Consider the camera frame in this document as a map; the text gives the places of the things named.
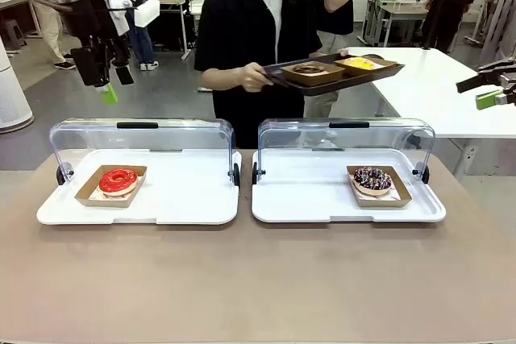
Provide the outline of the grey stool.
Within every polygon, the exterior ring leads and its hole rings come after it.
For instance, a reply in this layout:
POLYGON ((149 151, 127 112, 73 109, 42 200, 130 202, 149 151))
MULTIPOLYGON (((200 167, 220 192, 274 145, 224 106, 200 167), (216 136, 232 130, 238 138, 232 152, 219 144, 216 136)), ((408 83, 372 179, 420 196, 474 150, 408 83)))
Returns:
POLYGON ((0 22, 0 36, 5 47, 10 50, 19 50, 27 44, 15 19, 5 19, 0 22))

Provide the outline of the yellow sprinkled donut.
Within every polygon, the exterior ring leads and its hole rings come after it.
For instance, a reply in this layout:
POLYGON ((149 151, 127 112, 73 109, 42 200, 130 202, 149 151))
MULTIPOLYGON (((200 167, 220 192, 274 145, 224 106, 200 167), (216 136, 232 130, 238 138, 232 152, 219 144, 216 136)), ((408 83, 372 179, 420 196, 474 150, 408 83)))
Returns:
POLYGON ((360 68, 364 70, 373 70, 377 67, 377 64, 374 61, 364 57, 350 57, 342 60, 342 64, 344 66, 360 68))

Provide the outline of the red glazed donut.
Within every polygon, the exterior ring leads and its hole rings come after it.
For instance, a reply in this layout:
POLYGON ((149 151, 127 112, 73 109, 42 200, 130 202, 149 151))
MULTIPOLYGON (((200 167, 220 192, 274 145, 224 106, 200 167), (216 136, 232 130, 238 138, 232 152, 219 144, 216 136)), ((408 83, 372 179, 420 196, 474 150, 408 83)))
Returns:
POLYGON ((104 174, 98 188, 106 196, 119 197, 131 192, 138 183, 138 175, 129 169, 114 169, 104 174))

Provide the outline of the chocolate donut with nut bits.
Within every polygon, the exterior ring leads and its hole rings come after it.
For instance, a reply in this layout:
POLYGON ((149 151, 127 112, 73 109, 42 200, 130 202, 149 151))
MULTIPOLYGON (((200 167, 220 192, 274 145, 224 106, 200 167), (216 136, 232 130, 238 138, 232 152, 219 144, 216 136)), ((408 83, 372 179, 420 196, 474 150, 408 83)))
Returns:
POLYGON ((316 63, 304 63, 304 64, 298 64, 298 65, 292 67, 291 72, 298 73, 298 74, 318 74, 318 73, 324 73, 325 68, 316 63))

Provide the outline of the clear display case lid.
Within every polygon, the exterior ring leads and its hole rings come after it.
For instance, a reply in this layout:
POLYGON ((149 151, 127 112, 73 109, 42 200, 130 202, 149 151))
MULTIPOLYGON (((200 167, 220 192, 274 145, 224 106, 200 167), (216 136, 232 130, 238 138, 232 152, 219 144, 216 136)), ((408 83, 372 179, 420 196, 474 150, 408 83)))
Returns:
POLYGON ((50 130, 49 141, 66 178, 65 183, 77 175, 77 162, 72 161, 74 153, 84 156, 101 150, 116 151, 120 155, 130 151, 218 153, 225 168, 224 174, 232 184, 233 163, 239 164, 234 129, 223 119, 69 118, 50 130), (159 128, 120 130, 116 127, 117 122, 134 121, 157 122, 159 128))
POLYGON ((418 163, 428 165, 435 131, 416 118, 267 119, 259 126, 255 160, 258 179, 265 177, 267 151, 399 151, 408 159, 412 176, 421 180, 418 163), (368 121, 368 129, 330 129, 330 122, 368 121))

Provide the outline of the person in black shirt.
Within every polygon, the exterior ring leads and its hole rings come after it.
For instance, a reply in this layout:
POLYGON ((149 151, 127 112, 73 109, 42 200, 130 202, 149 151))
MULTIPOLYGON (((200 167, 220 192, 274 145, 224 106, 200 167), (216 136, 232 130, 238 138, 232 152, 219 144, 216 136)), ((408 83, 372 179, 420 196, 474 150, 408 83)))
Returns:
MULTIPOLYGON (((304 60, 318 54, 312 0, 204 0, 194 67, 202 75, 256 62, 304 60)), ((305 99, 296 89, 273 83, 259 93, 237 86, 211 90, 214 115, 228 121, 238 148, 258 146, 258 127, 269 118, 302 118, 305 99)))

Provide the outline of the black serving tray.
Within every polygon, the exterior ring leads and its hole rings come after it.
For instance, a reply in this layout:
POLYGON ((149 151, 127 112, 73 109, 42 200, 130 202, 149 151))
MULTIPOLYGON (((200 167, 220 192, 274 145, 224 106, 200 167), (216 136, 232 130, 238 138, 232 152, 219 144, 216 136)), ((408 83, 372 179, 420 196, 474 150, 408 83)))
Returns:
MULTIPOLYGON (((372 81, 378 81, 378 80, 381 80, 381 79, 384 79, 387 77, 392 77, 392 76, 398 74, 404 68, 404 65, 398 62, 397 66, 390 68, 390 69, 381 70, 380 72, 374 73, 374 74, 352 77, 352 76, 348 76, 347 74, 343 73, 343 78, 338 81, 331 82, 331 83, 324 84, 324 85, 313 86, 313 87, 305 87, 303 85, 299 85, 299 84, 287 81, 284 78, 284 76, 281 74, 281 68, 285 67, 285 66, 290 66, 293 64, 300 64, 300 63, 304 63, 304 62, 308 62, 308 61, 318 61, 318 62, 323 62, 323 63, 328 63, 328 64, 335 64, 336 60, 348 58, 349 56, 353 56, 353 55, 348 55, 348 56, 339 58, 338 56, 332 56, 330 54, 330 55, 325 55, 325 56, 318 56, 313 59, 295 60, 295 61, 285 62, 285 63, 281 63, 281 64, 271 64, 271 65, 265 66, 264 70, 266 72, 267 77, 271 81, 273 81, 273 83, 284 86, 286 88, 296 89, 304 96, 314 97, 314 96, 322 95, 325 93, 339 91, 341 89, 347 89, 347 88, 351 88, 351 87, 354 87, 357 85, 366 84, 366 83, 369 83, 372 81)), ((371 57, 371 58, 383 59, 382 57, 375 55, 375 54, 366 54, 366 55, 358 55, 358 56, 366 56, 366 57, 371 57)))

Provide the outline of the bystander in light coat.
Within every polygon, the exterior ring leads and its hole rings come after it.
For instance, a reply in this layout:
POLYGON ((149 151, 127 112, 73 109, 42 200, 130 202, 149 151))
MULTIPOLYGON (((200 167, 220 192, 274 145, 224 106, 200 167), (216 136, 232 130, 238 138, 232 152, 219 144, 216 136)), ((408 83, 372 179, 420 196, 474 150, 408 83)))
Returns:
POLYGON ((516 57, 516 0, 498 0, 481 51, 480 65, 516 57))

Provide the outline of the white side table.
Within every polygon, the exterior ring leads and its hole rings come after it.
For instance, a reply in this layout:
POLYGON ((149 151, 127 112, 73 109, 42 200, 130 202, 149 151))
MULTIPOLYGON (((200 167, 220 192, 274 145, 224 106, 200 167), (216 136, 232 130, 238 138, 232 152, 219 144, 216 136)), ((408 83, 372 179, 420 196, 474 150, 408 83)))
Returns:
POLYGON ((372 83, 381 95, 376 116, 382 117, 391 109, 402 118, 418 118, 429 124, 438 139, 464 139, 453 171, 457 179, 467 173, 482 139, 516 139, 516 107, 478 110, 475 96, 493 87, 483 85, 458 93, 456 83, 476 72, 441 51, 367 47, 348 51, 354 56, 375 54, 404 65, 397 75, 372 83))

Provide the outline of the brown cardboard donut tray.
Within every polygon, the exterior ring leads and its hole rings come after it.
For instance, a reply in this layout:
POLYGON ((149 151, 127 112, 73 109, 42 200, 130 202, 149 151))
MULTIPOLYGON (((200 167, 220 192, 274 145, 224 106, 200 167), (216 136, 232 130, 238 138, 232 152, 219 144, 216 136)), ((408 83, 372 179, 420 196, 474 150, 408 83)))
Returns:
POLYGON ((352 77, 358 77, 358 76, 378 73, 381 70, 390 69, 390 68, 393 68, 393 67, 398 65, 398 62, 383 60, 383 59, 379 59, 379 58, 371 58, 371 57, 366 57, 366 56, 349 56, 348 58, 350 58, 350 57, 369 58, 371 61, 374 61, 377 64, 377 67, 375 69, 373 69, 373 70, 364 70, 364 69, 360 69, 360 68, 353 68, 353 67, 344 66, 342 64, 342 60, 345 60, 347 58, 344 58, 344 59, 341 59, 341 60, 336 60, 335 61, 335 65, 343 68, 343 72, 345 74, 347 74, 348 76, 352 76, 352 77))
POLYGON ((80 202, 82 205, 86 207, 102 207, 102 208, 120 208, 126 209, 130 206, 130 204, 135 199, 138 191, 142 187, 147 174, 148 168, 146 166, 138 166, 138 165, 101 165, 95 173, 82 185, 82 187, 78 190, 75 195, 75 199, 80 202), (141 180, 138 184, 138 188, 134 191, 133 194, 125 201, 90 201, 89 195, 98 187, 99 181, 102 176, 109 171, 114 169, 129 169, 134 171, 138 176, 141 177, 141 180))

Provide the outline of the white air purifier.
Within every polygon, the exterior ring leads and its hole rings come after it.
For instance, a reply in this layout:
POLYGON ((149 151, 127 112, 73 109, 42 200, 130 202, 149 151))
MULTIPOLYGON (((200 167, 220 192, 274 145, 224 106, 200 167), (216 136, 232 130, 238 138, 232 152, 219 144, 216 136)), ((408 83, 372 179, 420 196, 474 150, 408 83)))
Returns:
POLYGON ((0 135, 33 123, 34 116, 0 38, 0 135))

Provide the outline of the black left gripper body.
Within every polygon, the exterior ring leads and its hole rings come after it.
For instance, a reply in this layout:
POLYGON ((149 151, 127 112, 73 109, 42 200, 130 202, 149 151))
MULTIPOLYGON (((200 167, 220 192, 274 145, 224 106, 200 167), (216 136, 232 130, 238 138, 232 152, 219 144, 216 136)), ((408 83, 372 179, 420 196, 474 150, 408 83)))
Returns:
POLYGON ((66 7, 66 28, 80 42, 76 50, 95 51, 102 44, 110 51, 127 50, 124 5, 110 6, 108 0, 76 0, 66 7))

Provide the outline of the white display case base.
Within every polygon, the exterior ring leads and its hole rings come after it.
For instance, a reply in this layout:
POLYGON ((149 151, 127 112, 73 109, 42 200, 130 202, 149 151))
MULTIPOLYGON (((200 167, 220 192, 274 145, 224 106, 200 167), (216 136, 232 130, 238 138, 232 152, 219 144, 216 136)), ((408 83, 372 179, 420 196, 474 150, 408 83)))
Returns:
POLYGON ((222 225, 237 213, 239 186, 230 176, 242 156, 227 149, 66 151, 71 180, 58 186, 37 210, 44 225, 222 225), (128 207, 83 205, 79 190, 100 168, 147 169, 128 207))
POLYGON ((406 154, 388 148, 343 151, 265 149, 254 153, 256 183, 252 213, 262 222, 423 222, 436 223, 446 209, 415 174, 406 154), (393 168, 409 202, 376 201, 363 207, 353 191, 352 174, 362 166, 393 168))

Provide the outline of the person right hand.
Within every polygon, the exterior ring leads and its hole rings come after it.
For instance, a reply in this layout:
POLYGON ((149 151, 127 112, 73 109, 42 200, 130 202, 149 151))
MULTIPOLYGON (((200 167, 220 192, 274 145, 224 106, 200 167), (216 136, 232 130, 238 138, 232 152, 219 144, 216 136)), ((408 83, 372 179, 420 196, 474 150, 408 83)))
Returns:
POLYGON ((273 82, 267 78, 261 65, 252 62, 240 69, 239 84, 249 93, 259 93, 265 86, 273 85, 273 82))

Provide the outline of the white background desk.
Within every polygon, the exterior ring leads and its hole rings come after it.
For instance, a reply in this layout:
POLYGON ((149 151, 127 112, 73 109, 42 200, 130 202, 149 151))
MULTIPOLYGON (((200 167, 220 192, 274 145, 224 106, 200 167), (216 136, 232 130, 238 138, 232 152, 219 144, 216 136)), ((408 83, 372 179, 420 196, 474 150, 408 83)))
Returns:
POLYGON ((40 24, 31 0, 0 0, 0 21, 15 20, 29 38, 40 39, 40 24))

